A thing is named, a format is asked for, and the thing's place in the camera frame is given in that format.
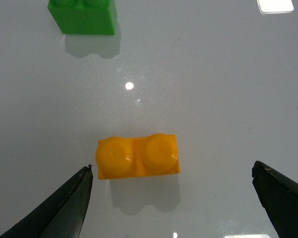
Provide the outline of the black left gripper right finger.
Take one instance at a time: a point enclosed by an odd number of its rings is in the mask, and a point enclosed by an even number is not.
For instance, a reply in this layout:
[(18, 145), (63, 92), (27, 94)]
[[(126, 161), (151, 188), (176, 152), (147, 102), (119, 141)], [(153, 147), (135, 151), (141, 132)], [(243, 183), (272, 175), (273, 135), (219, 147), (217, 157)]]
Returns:
[(298, 183), (256, 161), (253, 186), (280, 238), (298, 238)]

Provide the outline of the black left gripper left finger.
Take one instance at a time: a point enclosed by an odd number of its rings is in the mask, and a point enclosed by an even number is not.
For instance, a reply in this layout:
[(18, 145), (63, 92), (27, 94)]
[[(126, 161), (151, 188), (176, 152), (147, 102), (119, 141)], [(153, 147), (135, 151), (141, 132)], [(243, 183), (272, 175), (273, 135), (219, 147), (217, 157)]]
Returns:
[(92, 165), (83, 167), (1, 238), (77, 238), (92, 190)]

